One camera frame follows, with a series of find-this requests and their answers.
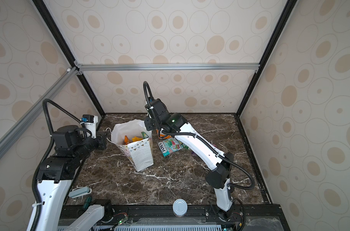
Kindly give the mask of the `white paper bag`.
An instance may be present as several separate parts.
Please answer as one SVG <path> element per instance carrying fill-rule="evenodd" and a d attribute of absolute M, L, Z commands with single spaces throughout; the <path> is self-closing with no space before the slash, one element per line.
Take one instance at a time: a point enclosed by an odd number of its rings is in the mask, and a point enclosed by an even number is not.
<path fill-rule="evenodd" d="M 120 151 L 129 159 L 137 172 L 140 172 L 154 164 L 152 155 L 152 133 L 147 131 L 143 120 L 134 119 L 126 123 L 116 124 L 113 129 L 106 128 L 110 132 L 108 141 L 115 144 Z M 132 142 L 133 137 L 142 138 L 141 132 L 149 137 L 141 141 Z M 124 144 L 127 136 L 131 143 Z"/>

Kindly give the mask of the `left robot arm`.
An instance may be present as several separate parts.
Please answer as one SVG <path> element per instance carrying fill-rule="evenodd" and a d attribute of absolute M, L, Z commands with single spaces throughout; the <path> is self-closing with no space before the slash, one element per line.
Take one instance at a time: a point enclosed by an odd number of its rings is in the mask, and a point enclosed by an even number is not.
<path fill-rule="evenodd" d="M 53 129 L 48 105 L 78 122 Z M 42 102 L 43 112 L 50 133 L 50 143 L 36 167 L 32 179 L 35 197 L 30 217 L 29 231 L 54 231 L 57 229 L 62 206 L 84 161 L 95 150 L 107 148 L 107 131 L 97 131 L 97 116 L 83 115 L 77 118 L 51 99 Z"/>

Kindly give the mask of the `yellow snack bag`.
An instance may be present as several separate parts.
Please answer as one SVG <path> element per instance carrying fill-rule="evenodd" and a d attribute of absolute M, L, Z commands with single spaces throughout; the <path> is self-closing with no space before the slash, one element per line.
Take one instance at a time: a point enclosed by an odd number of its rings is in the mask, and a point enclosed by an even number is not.
<path fill-rule="evenodd" d="M 141 141 L 141 140 L 143 140 L 143 138 L 139 138 L 139 137 L 132 138 L 132 142 L 137 142 L 137 141 Z"/>

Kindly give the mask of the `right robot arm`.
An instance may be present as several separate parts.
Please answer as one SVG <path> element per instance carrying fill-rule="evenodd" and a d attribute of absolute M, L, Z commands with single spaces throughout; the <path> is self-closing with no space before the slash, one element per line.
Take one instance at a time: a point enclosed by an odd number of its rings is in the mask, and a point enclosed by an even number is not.
<path fill-rule="evenodd" d="M 252 190 L 255 180 L 244 168 L 234 162 L 234 155 L 224 153 L 203 138 L 180 113 L 170 114 L 160 99 L 155 99 L 147 81 L 143 82 L 148 112 L 145 126 L 148 131 L 157 130 L 158 134 L 169 135 L 188 146 L 209 168 L 206 182 L 214 189 L 218 211 L 215 213 L 227 221 L 234 210 L 232 191 L 234 188 Z M 236 167 L 250 180 L 250 185 L 243 186 L 230 181 L 231 168 Z"/>

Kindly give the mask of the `pink fruit candy packet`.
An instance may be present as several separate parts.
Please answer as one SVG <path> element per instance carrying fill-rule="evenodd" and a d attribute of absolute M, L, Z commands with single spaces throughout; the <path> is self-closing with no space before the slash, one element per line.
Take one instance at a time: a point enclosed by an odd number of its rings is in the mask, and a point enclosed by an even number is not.
<path fill-rule="evenodd" d="M 127 137 L 127 136 L 125 136 L 124 137 L 124 144 L 125 145 L 128 145 L 128 144 L 130 144 L 131 143 L 131 140 Z"/>

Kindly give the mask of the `green packet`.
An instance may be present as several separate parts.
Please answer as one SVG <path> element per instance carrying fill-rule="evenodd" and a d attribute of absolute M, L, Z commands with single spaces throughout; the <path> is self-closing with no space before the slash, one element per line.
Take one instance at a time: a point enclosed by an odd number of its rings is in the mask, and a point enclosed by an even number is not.
<path fill-rule="evenodd" d="M 141 132 L 143 139 L 147 139 L 149 136 L 145 132 Z"/>

